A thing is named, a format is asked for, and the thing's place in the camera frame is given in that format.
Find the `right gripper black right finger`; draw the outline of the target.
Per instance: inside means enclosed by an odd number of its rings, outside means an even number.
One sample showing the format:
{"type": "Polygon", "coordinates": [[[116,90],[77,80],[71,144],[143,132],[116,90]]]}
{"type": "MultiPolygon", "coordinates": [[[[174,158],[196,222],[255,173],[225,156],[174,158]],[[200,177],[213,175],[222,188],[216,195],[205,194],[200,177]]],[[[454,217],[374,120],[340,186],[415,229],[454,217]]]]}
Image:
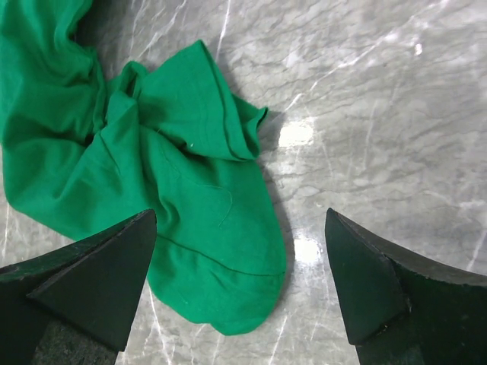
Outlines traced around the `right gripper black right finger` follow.
{"type": "Polygon", "coordinates": [[[329,209],[326,249],[361,364],[484,364],[486,277],[428,259],[329,209]]]}

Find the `green t shirt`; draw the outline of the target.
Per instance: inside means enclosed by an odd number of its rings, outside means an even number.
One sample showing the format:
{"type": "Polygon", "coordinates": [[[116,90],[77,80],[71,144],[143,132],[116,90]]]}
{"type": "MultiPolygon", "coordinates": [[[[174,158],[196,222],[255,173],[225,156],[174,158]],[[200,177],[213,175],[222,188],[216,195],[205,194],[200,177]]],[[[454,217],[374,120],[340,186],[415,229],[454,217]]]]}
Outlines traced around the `green t shirt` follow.
{"type": "Polygon", "coordinates": [[[79,240],[151,208],[154,295],[223,335],[262,325],[286,251],[263,175],[267,108],[229,88],[202,42],[107,81],[75,41],[89,1],[1,3],[1,145],[8,203],[79,240]]]}

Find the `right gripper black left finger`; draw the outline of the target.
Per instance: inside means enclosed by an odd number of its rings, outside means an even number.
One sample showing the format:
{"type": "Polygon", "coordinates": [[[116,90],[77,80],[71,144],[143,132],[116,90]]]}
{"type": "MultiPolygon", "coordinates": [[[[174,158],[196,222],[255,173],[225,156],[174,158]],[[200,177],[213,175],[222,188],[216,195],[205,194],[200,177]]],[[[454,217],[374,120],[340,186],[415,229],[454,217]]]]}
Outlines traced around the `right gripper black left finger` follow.
{"type": "Polygon", "coordinates": [[[3,364],[114,364],[126,349],[156,240],[142,211],[1,269],[3,364]]]}

